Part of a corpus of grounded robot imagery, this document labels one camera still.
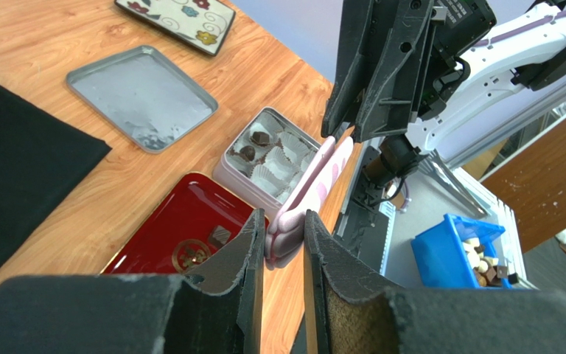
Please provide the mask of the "red lacquer tray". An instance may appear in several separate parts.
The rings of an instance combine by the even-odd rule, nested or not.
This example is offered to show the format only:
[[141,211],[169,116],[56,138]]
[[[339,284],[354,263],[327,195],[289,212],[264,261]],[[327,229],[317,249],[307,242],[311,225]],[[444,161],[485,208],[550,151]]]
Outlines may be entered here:
[[253,210],[253,206],[208,176],[187,173],[115,253],[102,273],[183,274],[221,250],[208,243],[214,227],[220,225],[231,232],[228,244]]

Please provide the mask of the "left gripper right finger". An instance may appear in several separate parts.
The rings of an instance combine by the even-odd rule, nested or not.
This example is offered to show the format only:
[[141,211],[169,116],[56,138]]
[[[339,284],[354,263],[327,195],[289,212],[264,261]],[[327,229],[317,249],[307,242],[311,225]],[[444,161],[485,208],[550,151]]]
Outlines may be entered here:
[[566,294],[401,288],[304,222],[309,353],[566,353]]

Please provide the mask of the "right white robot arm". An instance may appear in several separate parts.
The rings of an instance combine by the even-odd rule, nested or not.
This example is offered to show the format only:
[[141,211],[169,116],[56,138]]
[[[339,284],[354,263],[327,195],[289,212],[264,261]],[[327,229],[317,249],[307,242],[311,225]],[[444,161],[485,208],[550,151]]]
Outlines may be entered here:
[[364,173],[384,187],[488,107],[565,75],[565,1],[504,24],[487,1],[345,1],[321,134],[380,138]]

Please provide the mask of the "silver tin with paper cups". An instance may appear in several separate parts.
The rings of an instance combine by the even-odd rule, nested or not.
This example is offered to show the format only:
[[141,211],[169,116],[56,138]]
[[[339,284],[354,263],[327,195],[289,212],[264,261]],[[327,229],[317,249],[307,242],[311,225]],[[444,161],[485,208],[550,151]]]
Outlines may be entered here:
[[[250,141],[255,131],[270,135],[270,144],[259,147]],[[246,145],[256,150],[252,162],[239,151]],[[289,198],[318,152],[320,144],[274,108],[264,107],[226,148],[214,168],[213,179],[249,205],[263,209],[273,220]]]

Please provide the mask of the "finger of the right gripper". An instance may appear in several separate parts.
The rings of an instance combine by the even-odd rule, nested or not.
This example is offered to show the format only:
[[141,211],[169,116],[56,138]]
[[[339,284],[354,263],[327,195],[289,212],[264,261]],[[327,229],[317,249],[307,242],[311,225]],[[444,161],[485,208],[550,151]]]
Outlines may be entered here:
[[348,123],[360,130],[368,108],[368,41],[373,27],[373,1],[344,1],[340,17],[335,81],[321,124],[322,137],[334,136]]
[[416,118],[433,47],[432,1],[399,1],[355,120],[354,140],[405,133]]

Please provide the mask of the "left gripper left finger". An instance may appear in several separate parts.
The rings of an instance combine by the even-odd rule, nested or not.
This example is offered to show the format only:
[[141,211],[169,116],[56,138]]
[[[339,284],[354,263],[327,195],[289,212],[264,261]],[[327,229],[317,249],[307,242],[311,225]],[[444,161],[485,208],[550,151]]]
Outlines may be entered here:
[[257,353],[265,213],[185,274],[20,276],[0,284],[0,353]]

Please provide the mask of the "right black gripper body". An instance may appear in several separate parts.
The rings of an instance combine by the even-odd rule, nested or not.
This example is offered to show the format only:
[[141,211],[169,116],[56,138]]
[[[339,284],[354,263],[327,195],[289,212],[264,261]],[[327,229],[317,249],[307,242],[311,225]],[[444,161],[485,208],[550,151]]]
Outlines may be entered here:
[[439,115],[457,88],[470,76],[462,55],[497,23],[487,1],[410,1],[422,17],[422,34],[408,58],[408,82],[413,85],[409,120]]

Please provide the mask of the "pink handled metal tongs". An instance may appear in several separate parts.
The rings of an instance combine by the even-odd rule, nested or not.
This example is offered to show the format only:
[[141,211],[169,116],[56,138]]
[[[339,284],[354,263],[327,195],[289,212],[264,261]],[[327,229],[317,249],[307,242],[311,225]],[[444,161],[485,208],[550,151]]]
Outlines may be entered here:
[[284,268],[304,242],[304,220],[308,210],[319,212],[341,176],[354,148],[350,136],[336,145],[326,138],[313,156],[298,184],[270,223],[265,238],[264,257],[268,269]]

